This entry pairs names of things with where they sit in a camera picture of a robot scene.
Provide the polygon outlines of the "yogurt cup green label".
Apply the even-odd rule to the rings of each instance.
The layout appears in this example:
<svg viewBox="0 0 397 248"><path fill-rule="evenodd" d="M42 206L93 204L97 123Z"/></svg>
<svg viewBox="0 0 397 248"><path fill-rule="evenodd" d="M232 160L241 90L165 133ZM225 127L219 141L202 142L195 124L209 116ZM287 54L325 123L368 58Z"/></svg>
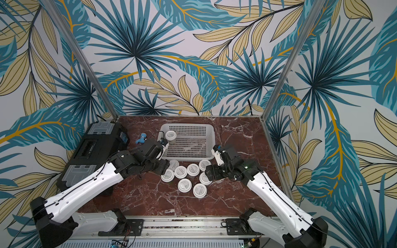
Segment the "yogurt cup green label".
<svg viewBox="0 0 397 248"><path fill-rule="evenodd" d="M178 190L180 192L188 193L191 189L192 189L192 182L189 179L184 178L178 182Z"/></svg>

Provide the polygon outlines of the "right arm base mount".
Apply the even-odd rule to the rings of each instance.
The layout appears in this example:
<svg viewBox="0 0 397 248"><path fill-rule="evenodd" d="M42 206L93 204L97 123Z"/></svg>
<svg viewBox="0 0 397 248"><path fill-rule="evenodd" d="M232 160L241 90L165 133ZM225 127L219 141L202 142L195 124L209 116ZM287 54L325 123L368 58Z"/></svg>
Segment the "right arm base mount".
<svg viewBox="0 0 397 248"><path fill-rule="evenodd" d="M221 222L221 226L226 228L228 236L257 235L248 223L240 218L225 219Z"/></svg>

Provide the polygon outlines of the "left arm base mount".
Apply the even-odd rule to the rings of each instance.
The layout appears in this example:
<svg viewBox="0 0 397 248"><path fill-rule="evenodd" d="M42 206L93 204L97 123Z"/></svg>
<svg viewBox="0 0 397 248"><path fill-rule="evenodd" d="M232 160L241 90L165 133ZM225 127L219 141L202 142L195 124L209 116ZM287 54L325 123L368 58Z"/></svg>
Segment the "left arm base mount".
<svg viewBox="0 0 397 248"><path fill-rule="evenodd" d="M119 222L111 231L98 233L99 237L110 236L141 236L144 220L143 219L126 219Z"/></svg>

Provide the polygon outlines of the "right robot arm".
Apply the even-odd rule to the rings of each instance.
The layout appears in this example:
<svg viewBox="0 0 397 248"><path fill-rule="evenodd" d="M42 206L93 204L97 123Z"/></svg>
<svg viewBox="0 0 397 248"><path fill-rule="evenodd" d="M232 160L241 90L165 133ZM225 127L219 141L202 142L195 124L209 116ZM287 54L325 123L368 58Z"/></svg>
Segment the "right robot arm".
<svg viewBox="0 0 397 248"><path fill-rule="evenodd" d="M211 181L223 178L241 181L272 209L278 221L258 211L248 214L246 222L256 233L268 236L285 248L325 247L328 224L322 218L315 219L299 208L255 162L246 161L236 167L225 163L209 165L205 174Z"/></svg>

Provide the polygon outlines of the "yogurt cup white lid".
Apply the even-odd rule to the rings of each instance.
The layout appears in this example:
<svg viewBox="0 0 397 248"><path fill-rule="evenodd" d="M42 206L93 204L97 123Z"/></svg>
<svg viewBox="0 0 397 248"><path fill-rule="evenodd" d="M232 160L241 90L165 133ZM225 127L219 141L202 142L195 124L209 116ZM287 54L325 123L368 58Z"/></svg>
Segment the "yogurt cup white lid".
<svg viewBox="0 0 397 248"><path fill-rule="evenodd" d="M165 133L165 139L169 144L174 144L176 142L177 134L175 131L170 130Z"/></svg>

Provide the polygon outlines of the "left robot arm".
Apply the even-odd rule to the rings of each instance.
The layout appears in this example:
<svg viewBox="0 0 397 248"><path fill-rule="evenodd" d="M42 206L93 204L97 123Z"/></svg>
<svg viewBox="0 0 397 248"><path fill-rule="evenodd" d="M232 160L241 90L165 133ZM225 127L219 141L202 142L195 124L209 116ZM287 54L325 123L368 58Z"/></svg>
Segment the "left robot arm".
<svg viewBox="0 0 397 248"><path fill-rule="evenodd" d="M131 151L118 151L92 174L48 199L38 197L30 207L42 247L55 248L76 234L120 235L132 227L119 209L78 213L87 202L123 180L146 172L164 175L170 162L163 159L169 143L147 139Z"/></svg>

